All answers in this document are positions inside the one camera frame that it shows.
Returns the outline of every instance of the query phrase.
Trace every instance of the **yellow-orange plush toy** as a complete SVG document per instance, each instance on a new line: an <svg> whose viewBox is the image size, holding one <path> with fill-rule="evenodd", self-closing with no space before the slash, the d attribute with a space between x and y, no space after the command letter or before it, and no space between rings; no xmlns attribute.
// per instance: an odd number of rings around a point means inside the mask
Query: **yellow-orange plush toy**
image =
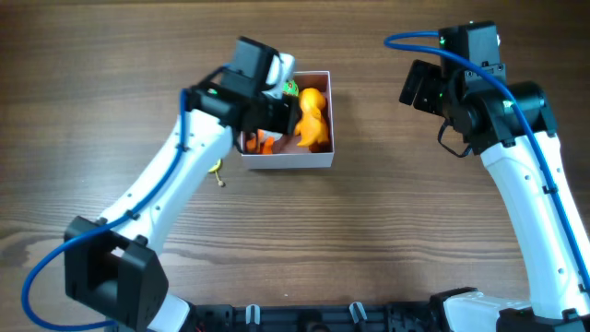
<svg viewBox="0 0 590 332"><path fill-rule="evenodd" d="M298 147L310 147L314 144L330 142L328 125L322 116L325 107L325 98L318 89L309 88L299 94L299 105L302 117L295 125L294 135L301 134L301 142Z"/></svg>

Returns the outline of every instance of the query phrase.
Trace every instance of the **blue cable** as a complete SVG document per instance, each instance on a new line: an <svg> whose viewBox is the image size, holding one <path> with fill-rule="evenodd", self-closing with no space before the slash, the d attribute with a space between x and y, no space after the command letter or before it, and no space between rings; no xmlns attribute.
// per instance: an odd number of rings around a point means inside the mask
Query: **blue cable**
<svg viewBox="0 0 590 332"><path fill-rule="evenodd" d="M177 148L176 154L174 155L174 159L172 160L172 163L170 164L168 170L164 173L164 175L159 180L159 182L154 186L154 188L141 201L139 201L135 207L133 207L131 209L131 211L133 212L132 214L136 214L139 211L141 211L146 206L146 204L149 203L149 201L151 201L154 198L154 196L158 194L158 191L168 181L168 179L170 178L170 176L172 175L172 173L176 169L176 166L178 166L178 163L181 160L181 156L183 154L184 141L186 138L186 119L185 119L185 109L184 109L185 107L186 107L186 90L183 89L180 94L181 133L179 136L179 147ZM29 293L30 293L30 287L33 284L33 280L37 277L39 272L41 272L41 270L45 266L47 266L47 264L49 264L49 262L51 262L59 254L63 253L64 251L66 251L68 249L71 249L72 247L74 247L76 245L79 245L79 244L91 239L94 236L105 233L108 230L111 230L119 225L122 225L123 223L125 223L128 220L129 220L129 217L125 214L113 222L110 222L104 226L100 226L92 231L87 231L75 238L68 240L65 243L62 243L57 248L53 249L47 256L45 256L41 260L41 262L39 262L39 264L37 264L30 271L29 275L25 279L25 283L23 285L22 292L20 294L20 301L22 302L22 309L25 311L25 314L27 314L27 316L29 317L29 319L33 323L35 323L38 326L41 326L43 328L51 329L54 331L85 331L85 330L89 330L89 329L103 328L103 327L113 326L113 325L117 324L117 322L115 322L115 321L104 321L104 322L78 325L78 326L62 326L62 325L56 325L56 324L49 323L49 322L43 320L42 318L38 317L33 312L32 308L30 307Z"/></svg>
<svg viewBox="0 0 590 332"><path fill-rule="evenodd" d="M535 138L535 134L533 133L533 130L531 129L530 125L528 124L528 122L525 118L525 115L523 113L523 110L520 108L520 105L518 104L518 101L516 100L515 96L511 93L511 91L503 83L500 82L500 80L498 80L498 79L496 79L496 77L488 74L486 71L481 69L479 66L469 62L467 59L465 59L462 56L459 56L455 53L451 53L451 52L448 52L445 50L434 48L434 47L421 46L421 45L407 45L407 44L400 44L400 43L392 42L392 41L396 41L396 40L400 40L400 39L415 38L415 37L436 37L436 38L438 38L439 33L437 31L417 31L417 32L400 33L400 34L396 34L396 35L389 36L389 37L385 38L385 40L383 41L383 44L385 45L385 47L392 48L395 50L430 53L430 54L435 54L440 57L451 60L451 61L465 67L466 69L473 71L474 73L478 74L479 76L481 76L488 83L490 83L494 88L498 89L504 95L504 97L506 97L508 100L512 101L512 103L513 103L512 108L514 110L514 114L516 115L516 118L518 118L518 122L519 122L520 126L522 126L523 129L525 130L526 137L528 137L528 141L531 144L531 148L533 148L533 151L535 152L535 156L537 157L537 161L539 163L540 169L543 172L543 175L545 176L545 181L547 182L548 190L551 192L551 199L553 200L553 204L555 205L555 209L557 210L557 214L560 217L561 226L563 227L563 230L565 231L565 235L568 239L568 243L570 245L570 248L572 249L573 259L575 260L575 263L577 264L578 268L580 269L580 274L582 275L582 280L584 282L584 288L586 290L590 291L590 276L588 276L588 269L586 268L586 265L584 263L584 259L582 258L582 252L580 251L580 247L578 246L578 243L575 240L575 236L573 235L572 225L570 225L568 217L565 213L565 208L563 207L563 203L561 202L560 196L557 192L557 185L555 184L555 181L553 180L553 176L551 175L551 171L549 170L549 166L547 164L547 161L545 160L545 156L543 156L543 151L541 150L541 147L539 146L537 139Z"/></svg>

